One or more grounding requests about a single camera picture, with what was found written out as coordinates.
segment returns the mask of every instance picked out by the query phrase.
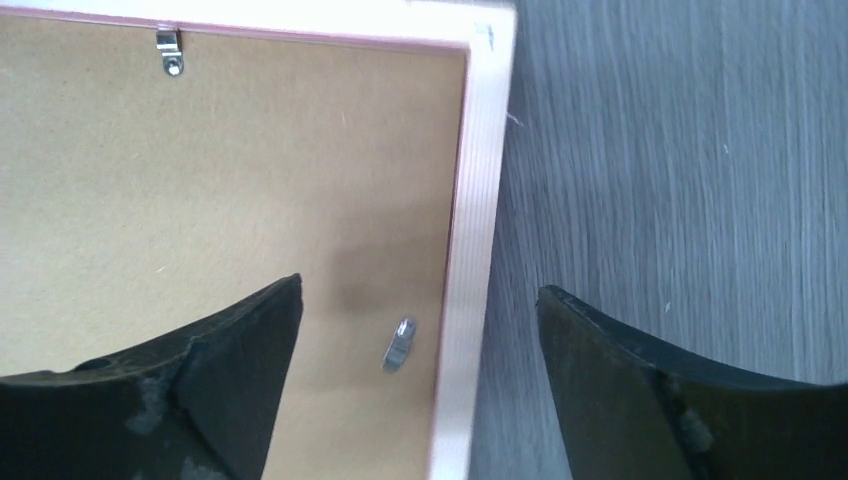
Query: picture frame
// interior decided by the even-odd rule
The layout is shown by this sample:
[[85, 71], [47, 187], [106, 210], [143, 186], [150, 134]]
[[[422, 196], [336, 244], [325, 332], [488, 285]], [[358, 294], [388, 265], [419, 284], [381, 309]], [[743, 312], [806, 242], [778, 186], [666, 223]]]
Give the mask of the picture frame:
[[516, 33], [511, 6], [403, 0], [2, 0], [0, 13], [309, 43], [465, 52], [428, 478], [467, 477]]

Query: pink frame edge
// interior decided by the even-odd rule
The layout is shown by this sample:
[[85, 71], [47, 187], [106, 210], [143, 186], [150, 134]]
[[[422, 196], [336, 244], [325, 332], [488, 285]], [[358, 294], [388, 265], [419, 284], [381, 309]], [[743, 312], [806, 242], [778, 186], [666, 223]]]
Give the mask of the pink frame edge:
[[467, 52], [428, 469], [430, 480], [464, 480], [471, 451], [516, 14], [506, 4], [351, 3], [0, 0], [0, 14], [372, 48]]

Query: gray wooden floor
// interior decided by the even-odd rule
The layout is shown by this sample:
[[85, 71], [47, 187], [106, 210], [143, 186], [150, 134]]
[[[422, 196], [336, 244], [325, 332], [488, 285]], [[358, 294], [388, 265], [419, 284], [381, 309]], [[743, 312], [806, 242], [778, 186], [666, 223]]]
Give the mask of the gray wooden floor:
[[517, 1], [471, 478], [570, 478], [547, 283], [710, 358], [848, 380], [848, 2]]

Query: floor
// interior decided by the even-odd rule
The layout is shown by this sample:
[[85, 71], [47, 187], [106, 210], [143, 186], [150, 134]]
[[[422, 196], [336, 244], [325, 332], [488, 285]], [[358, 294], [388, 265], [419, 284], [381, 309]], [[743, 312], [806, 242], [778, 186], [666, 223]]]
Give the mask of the floor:
[[719, 361], [848, 380], [848, 2], [517, 2], [470, 478], [571, 478], [548, 283]]

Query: screw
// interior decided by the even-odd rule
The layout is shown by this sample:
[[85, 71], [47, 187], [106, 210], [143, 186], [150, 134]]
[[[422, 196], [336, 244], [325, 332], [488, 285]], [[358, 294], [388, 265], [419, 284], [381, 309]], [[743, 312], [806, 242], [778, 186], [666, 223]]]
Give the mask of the screw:
[[176, 77], [179, 74], [183, 73], [183, 62], [179, 58], [166, 58], [165, 73], [172, 77]]

